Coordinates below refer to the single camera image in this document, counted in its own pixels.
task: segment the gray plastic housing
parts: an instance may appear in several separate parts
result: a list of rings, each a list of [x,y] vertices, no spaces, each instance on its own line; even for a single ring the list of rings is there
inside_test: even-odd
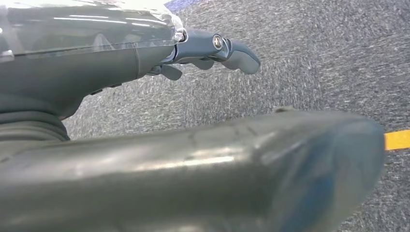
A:
[[[142,47],[60,57],[17,56],[0,63],[0,113],[73,115],[82,99],[144,76],[174,46]]]

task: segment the glossy surface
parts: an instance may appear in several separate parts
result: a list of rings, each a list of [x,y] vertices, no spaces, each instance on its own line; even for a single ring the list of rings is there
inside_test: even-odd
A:
[[[181,20],[155,1],[5,0],[0,58],[174,45],[181,28]]]
[[[2,232],[327,232],[384,162],[380,126],[329,112],[19,144],[1,150]]]

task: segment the metal screw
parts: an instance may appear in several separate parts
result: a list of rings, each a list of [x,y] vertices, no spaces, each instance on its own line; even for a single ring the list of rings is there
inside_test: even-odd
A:
[[[221,49],[223,44],[222,37],[220,37],[219,35],[214,35],[213,43],[216,49]]]

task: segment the blue edge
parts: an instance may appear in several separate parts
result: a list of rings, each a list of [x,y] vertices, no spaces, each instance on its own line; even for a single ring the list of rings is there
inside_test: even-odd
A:
[[[167,2],[165,6],[173,13],[177,13],[180,10],[192,5],[200,0],[172,0]]]

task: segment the yellow floor marking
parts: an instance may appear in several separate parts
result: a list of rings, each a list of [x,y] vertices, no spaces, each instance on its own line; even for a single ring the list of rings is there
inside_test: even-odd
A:
[[[410,148],[410,130],[385,133],[386,150]]]

